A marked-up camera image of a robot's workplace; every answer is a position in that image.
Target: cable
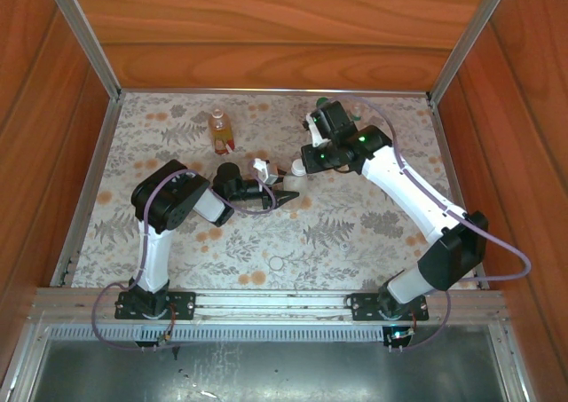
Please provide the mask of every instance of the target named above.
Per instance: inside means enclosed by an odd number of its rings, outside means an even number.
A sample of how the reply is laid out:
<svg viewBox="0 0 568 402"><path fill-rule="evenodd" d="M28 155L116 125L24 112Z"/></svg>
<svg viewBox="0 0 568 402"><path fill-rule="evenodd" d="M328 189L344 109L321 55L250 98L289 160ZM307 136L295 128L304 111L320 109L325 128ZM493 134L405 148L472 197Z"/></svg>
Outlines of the cable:
<svg viewBox="0 0 568 402"><path fill-rule="evenodd" d="M343 170L339 169L339 167L334 167L334 171L340 174L349 174L351 172L349 169Z"/></svg>
<svg viewBox="0 0 568 402"><path fill-rule="evenodd" d="M142 278L142 274L144 273L145 267L146 267L146 257L147 257L147 251L148 251L148 234L150 232L150 224L148 223L148 215L150 212L150 206L152 205L152 202L154 201L156 195L158 194L158 192L161 191L161 189L168 184L168 182L177 176L180 176L182 174L197 174L197 171L193 171L192 169L180 169L178 171L175 171L173 173L171 173L169 176L167 176L166 178L164 178L160 184L158 184L158 186L155 187L155 189L152 191L152 193L150 194L150 196L148 197L148 201L146 202L146 205L144 207L144 215L143 215L143 220L144 220L144 235L143 235L143 241L142 241L142 258L140 260L140 268L138 269L138 274L136 275L136 278L132 281L132 283L126 287L124 286L121 282L112 282L110 284L108 284L106 287L104 287L99 295L97 296L95 303L92 305L92 311L91 311L91 326L92 326L92 332L95 335L95 337L97 337L97 340L99 340L101 343L103 343L104 345L112 348L112 349L117 349L119 351L143 351L143 348L140 347L130 347L130 346L123 346L121 344L116 344L113 342L109 342L99 331L99 329L97 328L97 307L99 306L100 301L103 298L103 295L112 287L118 287L120 288L122 291L129 291L131 289L133 289L140 281L140 279ZM173 346L179 346L179 345L183 345L181 343L176 343L176 344L170 344L170 345L163 345L163 346L154 346L153 349L156 350L163 350L163 349L169 349Z"/></svg>
<svg viewBox="0 0 568 402"><path fill-rule="evenodd" d="M253 176L253 178L255 180L258 181L258 183L265 189L266 192L268 192L268 195L270 196L271 200L272 200L272 205L269 209L266 210L262 210L262 211L249 211L246 209L241 209L240 207L234 206L232 205L229 201L221 198L219 195L217 195L215 192L211 191L220 201L222 201L223 203L225 203L226 205L228 205L229 207L231 207L232 209L235 209L237 211L240 211L242 213L246 213L246 214L266 214L271 212L272 210L274 210L276 208L276 198L274 196L274 193L272 192L272 190L268 187L268 185L263 182L257 175L256 170L253 168L253 163L254 161L251 161L248 165L248 170L250 171L250 174ZM120 288L122 291L129 291L131 289L133 289L134 287L136 287L136 285L139 283L140 279L142 278L142 274L144 273L145 267L146 267L146 257L147 257L147 251L148 251L148 234L150 232L150 224L148 223L148 214L150 211L150 206L152 205L152 202L154 201L155 197L157 196L158 192L161 191L161 189L168 184L168 182L177 176L180 176L182 174L193 174L196 175L198 174L197 171L194 171L192 169L181 169L178 171L175 171L173 173L171 173L169 176L167 176L166 178L164 178L160 184L158 186L155 187L155 189L152 191L152 193L150 194L150 196L148 197L148 201L146 202L146 205L144 207L144 215L143 215L143 219L144 219L144 235L143 235L143 242L142 242L142 258L140 260L140 268L138 269L138 274L136 276L136 278L134 279L134 281L128 286L125 287L121 282L112 282L110 284L108 284L106 287L104 287L99 295L97 296L97 298L95 299L95 303L92 305L92 311L91 311L91 327L92 327L92 332L95 335L95 337L97 337L97 339L103 343L104 345L113 348L113 349L117 349L120 351L140 351L140 350L144 350L143 348L139 348L139 347L130 347L130 346L123 346L121 344L116 344L113 342L108 341L99 331L99 329L97 328L97 307L99 306L99 303L101 301L101 299L103 298L103 295L112 287L118 287ZM183 343L175 343L175 344L165 344L163 346L154 346L154 351L157 350L163 350L163 349L168 349L170 347L175 347L175 346L183 346L186 344Z"/></svg>
<svg viewBox="0 0 568 402"><path fill-rule="evenodd" d="M371 109L375 110L379 114L379 116L381 116L385 120L385 122L389 126L390 133L392 134L392 148L393 148L394 156L397 160L397 164L400 167L400 170L405 174L406 177L408 177L408 179L422 193L424 193L428 197L428 199L430 199L432 202L434 202L434 204L436 204L436 206L438 208L440 208L442 211L444 211L444 213L447 214L449 217L457 220L460 224L466 226L467 228L469 228L471 231L477 233L478 235L483 236L487 240L490 240L491 242L499 245L500 247L505 248L506 250L508 250L511 253L515 254L516 256L520 257L520 259L525 264L525 268L519 273L511 273L509 275L478 276L478 277L473 277L473 278L462 278L460 280L461 282L518 280L519 278L525 277L531 271L531 269L533 268L533 264L531 263L531 260L529 259L529 257L525 253L523 253L520 249L513 247L512 245L508 244L504 240L501 240L501 239L497 238L496 236L491 235L489 232L486 232L483 229L475 226L471 222L467 221L464 217L461 217L461 216L455 214L452 210L448 209L447 206L444 203L442 203L438 198L436 198L436 196L434 196L432 193L430 193L430 191L428 189L426 189L412 175L412 173L410 173L410 171L408 171L406 169L405 161L402 158L402 155L400 154L400 149L399 149L399 146L398 146L397 132L394 130L394 126L392 125L391 120L388 118L387 114L383 111L383 109L380 106L376 105L375 103L368 101L367 99L363 99L363 98L360 98L359 96L354 96L354 95L351 95L351 94L336 96L332 99L329 99L327 102L333 102L336 99L343 99L343 98L356 99L357 101L365 103Z"/></svg>
<svg viewBox="0 0 568 402"><path fill-rule="evenodd" d="M404 349L402 349L402 346L401 346L401 348L400 348L401 352L406 353L407 351L413 351L414 349L422 347L425 344L431 343L432 340L434 340L442 332L442 330L446 327L447 321L450 319L450 312L452 311L452 298L450 297L450 293L448 291L444 291L444 293L446 294L446 300L447 300L446 315L444 317L444 320L442 320L442 323L440 324L438 329L434 332L434 334L432 334L426 340L422 340L421 342L419 342L417 344L413 344L412 346L407 346Z"/></svg>
<svg viewBox="0 0 568 402"><path fill-rule="evenodd" d="M226 200L225 198L223 198L222 196L220 196L219 194L217 194L215 191L210 190L211 193L213 193L213 195L215 195L215 197L220 200L221 202L223 202L226 206L234 209L235 211L239 211L240 213L244 213L244 214L250 214L250 215L260 215L260 214L268 214L271 211L273 211L276 208L277 205L277 201L276 201L276 197L274 196L274 193L272 192L271 188L268 187L268 185L263 182L260 177L258 176L258 173L256 172L256 169L253 167L253 164L255 163L255 161L251 161L248 163L248 172L250 173L250 175L252 177L255 178L255 180L258 182L258 184L260 184L262 186L262 188L268 193L268 196L270 196L270 199L272 201L272 205L268 208L268 209L260 209L258 211L254 211L254 210L250 210L250 209L242 209L239 206L236 206L234 204L232 204L231 202L229 202L228 200Z"/></svg>

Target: black mounting bracket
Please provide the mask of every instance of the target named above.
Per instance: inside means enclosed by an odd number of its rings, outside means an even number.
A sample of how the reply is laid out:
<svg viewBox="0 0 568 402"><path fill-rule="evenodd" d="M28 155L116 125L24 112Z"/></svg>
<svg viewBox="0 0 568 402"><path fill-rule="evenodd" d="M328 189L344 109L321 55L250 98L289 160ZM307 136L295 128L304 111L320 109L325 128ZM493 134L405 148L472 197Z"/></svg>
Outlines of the black mounting bracket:
<svg viewBox="0 0 568 402"><path fill-rule="evenodd" d="M176 313L176 320L192 320L195 313L196 294L187 291L168 291L166 306L162 312L150 317L139 308L139 299L131 291L122 291L118 295L118 301L114 303L115 319L171 319L171 308Z"/></svg>
<svg viewBox="0 0 568 402"><path fill-rule="evenodd" d="M408 321L408 320L428 320L428 305L426 297L419 296L406 305L407 310L396 319L385 318L381 314L382 304L378 293L353 293L346 298L346 303L351 308L351 316L355 321Z"/></svg>

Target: patterned fabric surface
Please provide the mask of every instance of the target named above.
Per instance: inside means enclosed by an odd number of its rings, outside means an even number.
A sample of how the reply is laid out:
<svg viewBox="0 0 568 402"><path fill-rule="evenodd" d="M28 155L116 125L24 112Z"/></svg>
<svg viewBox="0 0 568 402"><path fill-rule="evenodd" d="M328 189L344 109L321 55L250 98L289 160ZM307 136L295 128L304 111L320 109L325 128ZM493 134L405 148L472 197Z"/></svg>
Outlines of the patterned fabric surface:
<svg viewBox="0 0 568 402"><path fill-rule="evenodd" d="M301 121L314 96L129 93L114 134L74 287L126 281L136 269L138 227L130 195L170 159L212 180L222 162L246 173L251 158L288 169L310 142ZM403 155L444 196L448 182L425 99L374 98L392 116ZM236 148L213 152L207 119L215 107L231 117ZM388 128L368 108L359 128ZM355 173L309 176L297 213L235 214L216 228L192 213L170 251L173 288L376 289L412 266L427 244L406 214Z"/></svg>

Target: metal sheet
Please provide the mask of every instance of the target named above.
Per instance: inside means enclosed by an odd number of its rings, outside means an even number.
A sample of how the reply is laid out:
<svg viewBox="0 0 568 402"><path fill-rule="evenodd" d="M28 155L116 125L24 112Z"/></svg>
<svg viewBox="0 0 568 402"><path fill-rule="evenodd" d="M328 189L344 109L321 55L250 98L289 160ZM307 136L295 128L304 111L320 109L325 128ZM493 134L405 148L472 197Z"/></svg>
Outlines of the metal sheet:
<svg viewBox="0 0 568 402"><path fill-rule="evenodd" d="M377 343L196 343L125 353L49 342L36 401L504 400L486 327L403 354Z"/></svg>

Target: wooden wall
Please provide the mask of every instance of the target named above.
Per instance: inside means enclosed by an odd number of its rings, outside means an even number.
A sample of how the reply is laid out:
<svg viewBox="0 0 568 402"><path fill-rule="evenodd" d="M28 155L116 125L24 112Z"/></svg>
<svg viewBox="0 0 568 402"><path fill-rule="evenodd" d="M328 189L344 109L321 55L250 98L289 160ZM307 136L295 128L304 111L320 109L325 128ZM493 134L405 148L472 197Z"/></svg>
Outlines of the wooden wall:
<svg viewBox="0 0 568 402"><path fill-rule="evenodd" d="M0 0L0 379L51 279L107 103L53 0Z"/></svg>
<svg viewBox="0 0 568 402"><path fill-rule="evenodd" d="M439 112L469 209L533 261L503 288L539 400L568 395L568 0L502 0ZM488 274L521 269L488 244Z"/></svg>
<svg viewBox="0 0 568 402"><path fill-rule="evenodd" d="M431 89L480 0L79 0L123 87Z"/></svg>

